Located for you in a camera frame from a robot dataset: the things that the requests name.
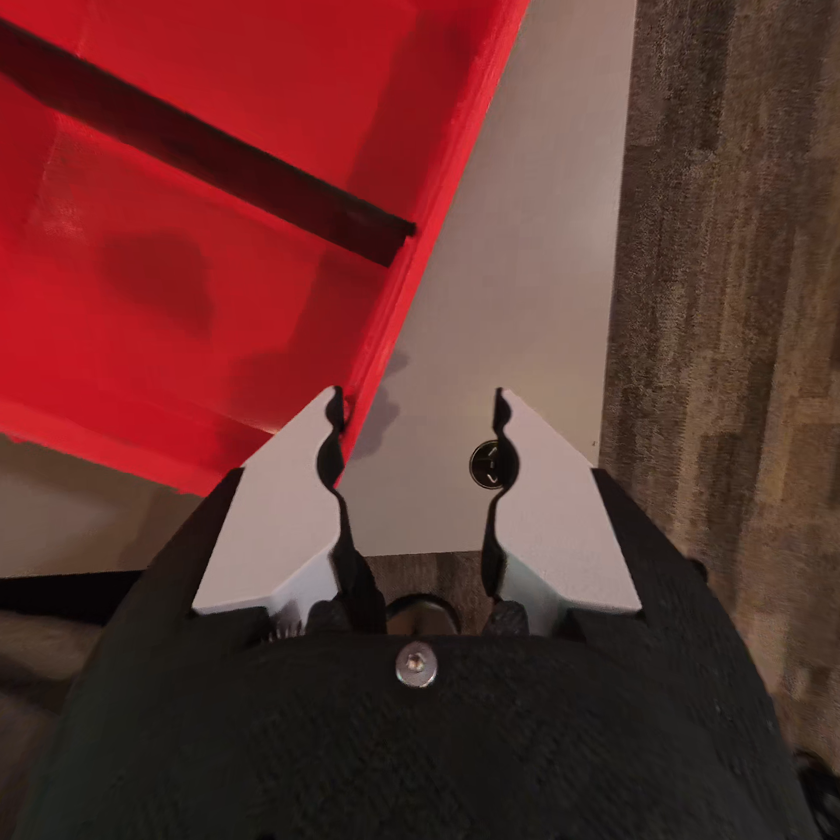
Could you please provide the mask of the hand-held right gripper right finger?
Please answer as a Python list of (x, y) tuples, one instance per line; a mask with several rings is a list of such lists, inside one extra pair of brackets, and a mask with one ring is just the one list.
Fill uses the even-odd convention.
[(520, 605), (531, 634), (556, 634), (575, 608), (640, 613), (590, 462), (508, 388), (493, 408), (500, 490), (481, 551), (488, 595)]

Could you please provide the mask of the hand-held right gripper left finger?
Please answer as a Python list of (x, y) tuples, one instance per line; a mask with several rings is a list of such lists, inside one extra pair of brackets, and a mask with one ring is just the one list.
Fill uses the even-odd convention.
[(318, 602), (338, 599), (355, 629), (385, 630), (384, 597), (337, 489), (343, 428), (343, 393), (329, 386), (246, 459), (192, 602), (196, 613), (259, 607), (291, 630)]

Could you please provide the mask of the red plastic bin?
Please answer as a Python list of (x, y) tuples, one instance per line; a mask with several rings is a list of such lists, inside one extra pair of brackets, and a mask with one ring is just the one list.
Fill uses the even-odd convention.
[(528, 2), (2, 2), (2, 433), (205, 495), (358, 437)]

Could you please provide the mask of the round black table button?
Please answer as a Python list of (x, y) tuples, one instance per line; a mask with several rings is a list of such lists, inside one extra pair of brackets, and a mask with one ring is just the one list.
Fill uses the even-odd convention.
[(480, 444), (469, 458), (472, 480), (486, 490), (506, 490), (518, 477), (519, 458), (506, 439), (491, 439)]

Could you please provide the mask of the round metal table foot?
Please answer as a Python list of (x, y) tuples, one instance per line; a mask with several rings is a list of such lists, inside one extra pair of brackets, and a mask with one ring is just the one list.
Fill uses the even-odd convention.
[(443, 598), (424, 593), (402, 595), (385, 612), (386, 632), (394, 636), (461, 635), (459, 616)]

